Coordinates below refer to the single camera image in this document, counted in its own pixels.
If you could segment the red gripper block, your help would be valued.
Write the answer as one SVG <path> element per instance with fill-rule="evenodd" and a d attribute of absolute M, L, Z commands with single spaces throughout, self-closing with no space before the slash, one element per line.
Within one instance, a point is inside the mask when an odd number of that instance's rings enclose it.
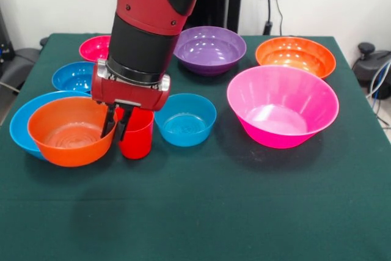
<path fill-rule="evenodd" d="M 130 105 L 119 108 L 117 124 L 117 140 L 122 141 L 131 118 L 133 107 L 158 111 L 166 103 L 170 94 L 170 76 L 164 75 L 162 80 L 152 86 L 139 86 L 128 82 L 100 77 L 97 73 L 92 78 L 92 98 L 107 104 L 101 138 L 115 129 L 114 119 L 116 105 Z"/>

